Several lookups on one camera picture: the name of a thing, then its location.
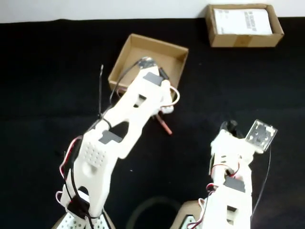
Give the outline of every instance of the black cable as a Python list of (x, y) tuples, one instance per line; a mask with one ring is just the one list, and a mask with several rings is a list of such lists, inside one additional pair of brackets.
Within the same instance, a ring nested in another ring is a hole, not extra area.
[(118, 89), (119, 83), (121, 82), (121, 80), (124, 78), (124, 76), (134, 67), (136, 66), (141, 60), (143, 60), (143, 58), (139, 59), (138, 61), (136, 61), (133, 65), (129, 66), (127, 69), (124, 70), (124, 72), (121, 73), (121, 75), (118, 77), (118, 81), (116, 82), (116, 85), (114, 87), (114, 89), (112, 90), (110, 97), (109, 97), (109, 103), (110, 105), (112, 105), (112, 97), (114, 92)]
[(113, 104), (112, 104), (112, 98), (113, 98), (113, 95), (114, 95), (114, 92), (118, 89), (118, 86), (119, 86), (119, 83), (121, 82), (121, 80), (124, 78), (124, 76), (134, 67), (136, 66), (143, 58), (139, 59), (138, 61), (136, 61), (133, 65), (131, 65), (130, 67), (128, 67), (127, 69), (124, 70), (124, 72), (121, 73), (121, 75), (119, 75), (118, 77), (118, 81), (116, 82), (116, 85), (115, 87), (113, 88), (113, 90), (111, 91), (111, 94), (110, 94), (110, 97), (109, 97), (109, 106), (106, 108), (106, 110), (102, 113), (102, 71), (103, 71), (103, 65), (101, 65), (101, 73), (100, 73), (100, 87), (99, 87), (99, 119), (96, 120), (90, 127), (89, 129), (86, 131), (90, 131), (92, 128), (95, 127), (95, 125), (101, 121), (101, 120), (104, 120), (108, 126), (109, 126), (109, 129), (112, 128), (111, 126), (111, 123), (106, 120), (104, 118), (105, 114), (107, 113), (107, 111), (109, 111), (112, 107), (113, 107)]
[(260, 193), (259, 193), (257, 202), (256, 202), (256, 204), (255, 204), (255, 206), (254, 206), (254, 208), (253, 208), (252, 215), (251, 215), (251, 218), (250, 218), (251, 221), (252, 221), (253, 215), (254, 215), (254, 213), (255, 213), (255, 211), (256, 211), (256, 208), (257, 208), (257, 206), (258, 206), (258, 203), (259, 203), (259, 201), (260, 201), (261, 198), (262, 198), (263, 191), (264, 191), (264, 188), (265, 188), (265, 185), (266, 185), (266, 181), (267, 181), (268, 176), (269, 176), (270, 164), (271, 164), (271, 146), (269, 146), (269, 162), (268, 162), (268, 169), (267, 169), (267, 172), (266, 172), (266, 177), (265, 177), (265, 179), (264, 179), (264, 182), (263, 182), (261, 191), (260, 191)]
[(102, 116), (102, 73), (103, 73), (104, 65), (101, 65), (100, 71), (100, 85), (99, 85), (99, 117)]
[(72, 164), (72, 167), (71, 167), (71, 183), (72, 183), (72, 187), (73, 187), (73, 190), (75, 192), (75, 195), (79, 201), (79, 204), (81, 205), (81, 208), (83, 210), (85, 210), (85, 215), (88, 217), (88, 221), (89, 221), (89, 224), (90, 224), (90, 227), (91, 229), (94, 229), (94, 226), (93, 226), (93, 223), (92, 223), (92, 217), (90, 216), (89, 214), (89, 211), (87, 210), (86, 206), (84, 206), (83, 202), (82, 202), (82, 198), (80, 197), (80, 195), (78, 194), (78, 190), (75, 186), (75, 180), (74, 180), (74, 162)]

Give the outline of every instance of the holes pattern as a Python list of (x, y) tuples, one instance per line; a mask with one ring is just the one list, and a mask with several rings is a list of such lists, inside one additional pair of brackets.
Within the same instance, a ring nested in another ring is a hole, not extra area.
[[(86, 226), (83, 220), (78, 221), (70, 213), (61, 221), (57, 229), (84, 229)], [(104, 216), (100, 216), (94, 224), (94, 229), (109, 229)]]
[(105, 159), (105, 152), (100, 152), (95, 143), (86, 142), (83, 148), (83, 158), (95, 167), (101, 167)]

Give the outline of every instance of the white breadboard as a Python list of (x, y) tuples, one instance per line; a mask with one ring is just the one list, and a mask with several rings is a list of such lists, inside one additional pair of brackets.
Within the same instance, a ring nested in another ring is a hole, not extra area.
[[(84, 229), (86, 222), (83, 219), (75, 218), (70, 213), (67, 213), (57, 229)], [(101, 215), (94, 224), (94, 229), (110, 229), (104, 215)]]

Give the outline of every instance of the brown cardboard box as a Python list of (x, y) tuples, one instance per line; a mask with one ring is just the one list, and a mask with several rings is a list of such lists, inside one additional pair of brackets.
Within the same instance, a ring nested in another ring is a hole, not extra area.
[[(125, 42), (119, 58), (109, 75), (110, 88), (113, 89), (115, 87), (122, 71), (145, 56), (152, 57), (157, 62), (158, 67), (162, 67), (165, 70), (170, 78), (171, 85), (177, 88), (188, 51), (187, 48), (178, 45), (131, 34)], [(139, 68), (132, 68), (121, 80), (119, 87), (127, 88), (137, 76), (138, 71)]]
[[(269, 15), (272, 35), (236, 35), (217, 34), (214, 17), (216, 9), (266, 9)], [(275, 47), (284, 36), (283, 29), (275, 14), (272, 5), (266, 4), (245, 4), (245, 5), (208, 5), (205, 16), (209, 33), (209, 40), (212, 47)]]

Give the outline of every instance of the rectangular cutout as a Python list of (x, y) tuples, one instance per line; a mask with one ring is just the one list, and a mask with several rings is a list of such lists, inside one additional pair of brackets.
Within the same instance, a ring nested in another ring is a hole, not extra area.
[(227, 222), (234, 225), (234, 220), (236, 217), (237, 208), (227, 205)]
[(145, 96), (143, 96), (143, 95), (138, 95), (138, 99), (137, 99), (137, 102), (133, 105), (133, 107), (135, 107), (135, 108), (138, 108), (138, 107), (140, 107), (143, 103), (144, 103), (144, 101), (146, 100), (146, 97)]

